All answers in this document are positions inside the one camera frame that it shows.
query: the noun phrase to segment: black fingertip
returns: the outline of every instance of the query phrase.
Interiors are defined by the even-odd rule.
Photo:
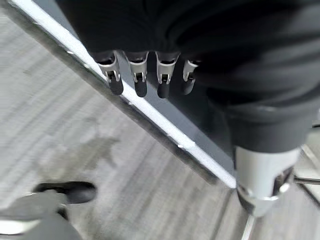
[[[169,89],[170,89],[170,85],[167,84],[166,82],[163,82],[161,84],[158,85],[158,96],[161,99],[166,99],[169,97]]]
[[[146,81],[138,81],[134,83],[135,93],[140,97],[143,98],[147,95],[147,82]]]
[[[181,92],[183,95],[188,95],[191,93],[192,89],[194,88],[194,81],[183,81],[181,84]]]
[[[111,92],[115,95],[121,95],[124,92],[124,85],[121,79],[120,81],[112,80],[109,83],[109,86],[110,86]]]

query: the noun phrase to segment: person's foot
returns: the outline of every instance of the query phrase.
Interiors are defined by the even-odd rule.
[[[40,183],[34,189],[34,193],[41,193],[54,190],[57,193],[65,194],[69,204],[83,204],[93,200],[97,195],[97,188],[90,182],[68,181]]]

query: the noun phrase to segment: gray pants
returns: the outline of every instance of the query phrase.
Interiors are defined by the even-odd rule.
[[[53,190],[17,199],[0,211],[0,240],[82,240],[66,206],[66,196]]]

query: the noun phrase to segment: white edge strip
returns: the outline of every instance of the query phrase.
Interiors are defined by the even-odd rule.
[[[105,78],[99,66],[88,54],[82,43],[62,25],[57,23],[36,3],[34,3],[32,0],[11,0],[11,3],[15,4],[37,24],[42,26],[49,34],[54,36],[55,39],[68,50],[69,53],[75,54],[83,63],[85,63],[87,68],[91,68],[102,78]],[[170,136],[179,147],[182,147],[189,152],[200,162],[200,164],[221,179],[227,186],[233,189],[236,187],[236,179],[212,157],[198,147],[194,141],[187,137],[181,130],[173,125],[146,100],[138,97],[134,89],[132,89],[126,82],[123,82],[123,88],[124,91],[122,96],[132,105],[138,108],[139,111],[141,111],[147,118],[149,118],[154,124],[162,129],[168,136]]]

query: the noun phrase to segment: prosthetic hand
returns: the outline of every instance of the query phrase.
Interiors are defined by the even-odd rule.
[[[67,205],[96,196],[88,182],[42,183],[0,211],[1,240],[81,240],[68,222]]]
[[[207,86],[225,116],[242,206],[263,216],[292,181],[320,107],[317,0],[57,0],[111,90],[121,94],[114,50],[124,51],[137,95],[156,52],[158,95],[169,96],[178,57],[182,94]]]

